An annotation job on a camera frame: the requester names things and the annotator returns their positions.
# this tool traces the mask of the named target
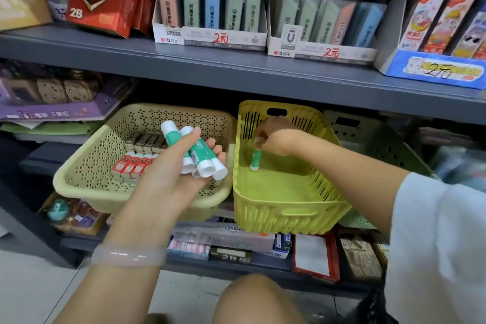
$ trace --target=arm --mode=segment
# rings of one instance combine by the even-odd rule
[[[180,176],[182,156],[196,143],[199,128],[164,151],[144,172],[140,183],[110,228],[103,244],[130,249],[164,249],[184,211],[209,179]],[[226,153],[207,141],[218,158]],[[159,266],[93,265],[54,324],[139,324],[148,312]]]
[[[256,137],[266,139],[263,150],[296,156],[319,169],[352,206],[390,234],[395,196],[410,172],[298,130],[283,117],[261,122]]]

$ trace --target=translucent bracelet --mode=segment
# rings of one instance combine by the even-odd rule
[[[161,267],[166,256],[166,249],[130,249],[102,243],[94,249],[91,263],[119,267]]]

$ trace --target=floor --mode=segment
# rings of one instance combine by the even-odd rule
[[[88,271],[52,266],[34,256],[0,251],[0,313],[2,324],[51,324]],[[219,296],[229,281],[161,271],[150,312],[171,316],[173,324],[210,324]],[[312,323],[338,324],[358,301],[288,291],[297,305],[316,308]]]

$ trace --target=perforated basket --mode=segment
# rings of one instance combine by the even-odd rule
[[[113,180],[110,170],[125,153],[124,143],[134,131],[161,134],[160,124],[173,120],[179,128],[200,126],[201,137],[213,137],[228,152],[229,174],[221,181],[212,180],[191,204],[201,218],[211,216],[214,206],[231,192],[231,171],[235,153],[236,119],[226,112],[158,104],[131,104],[121,108],[91,136],[54,176],[54,188],[65,196],[86,199],[104,213],[118,213],[135,185]]]
[[[235,220],[250,232],[324,234],[351,206],[316,168],[294,157],[264,151],[259,170],[250,170],[255,128],[270,115],[284,115],[301,130],[340,145],[316,109],[268,101],[242,102],[233,172]]]
[[[433,176],[431,169],[422,159],[383,121],[334,111],[324,111],[324,115],[344,148],[403,167],[410,172]],[[350,228],[375,229],[375,226],[354,208],[339,221],[339,224]]]

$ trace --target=white shirt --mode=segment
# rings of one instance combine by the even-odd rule
[[[486,194],[409,174],[395,199],[385,285],[400,324],[486,323]]]

